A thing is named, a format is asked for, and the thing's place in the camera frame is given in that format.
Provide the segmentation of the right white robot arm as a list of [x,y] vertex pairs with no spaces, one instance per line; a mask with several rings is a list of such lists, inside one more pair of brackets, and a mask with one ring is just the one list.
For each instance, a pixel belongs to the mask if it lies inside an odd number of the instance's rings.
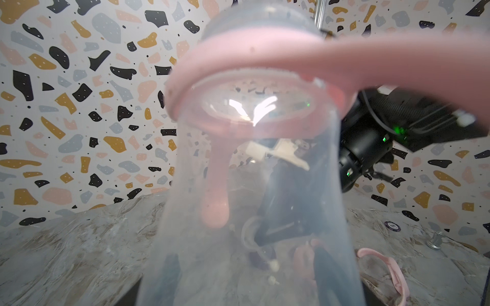
[[342,191],[350,191],[362,176],[399,186],[400,178],[374,169],[379,163],[394,163],[394,143],[417,152],[432,144],[475,139],[488,133],[489,126],[472,114],[428,96],[403,89],[389,94],[377,89],[360,91],[341,122]]

